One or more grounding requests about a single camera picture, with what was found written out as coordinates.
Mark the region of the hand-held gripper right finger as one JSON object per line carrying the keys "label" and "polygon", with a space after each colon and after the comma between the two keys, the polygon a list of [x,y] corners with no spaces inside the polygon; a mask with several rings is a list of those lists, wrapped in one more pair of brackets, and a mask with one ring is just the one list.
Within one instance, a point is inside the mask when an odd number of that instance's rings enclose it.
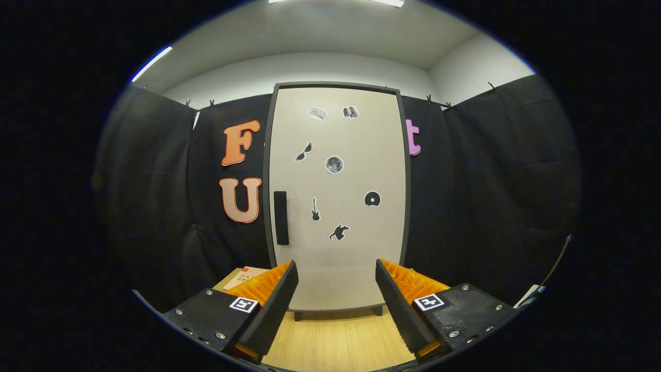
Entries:
{"label": "hand-held gripper right finger", "polygon": [[463,352],[494,334],[518,311],[472,284],[450,287],[384,259],[375,262],[375,281],[418,362]]}

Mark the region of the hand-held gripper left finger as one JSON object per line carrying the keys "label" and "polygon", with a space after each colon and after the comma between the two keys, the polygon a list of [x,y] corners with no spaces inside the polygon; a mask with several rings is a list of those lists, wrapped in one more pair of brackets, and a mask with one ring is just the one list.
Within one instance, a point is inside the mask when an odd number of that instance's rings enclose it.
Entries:
{"label": "hand-held gripper left finger", "polygon": [[259,364],[269,353],[299,283],[295,261],[225,292],[207,288],[163,314],[215,351]]}

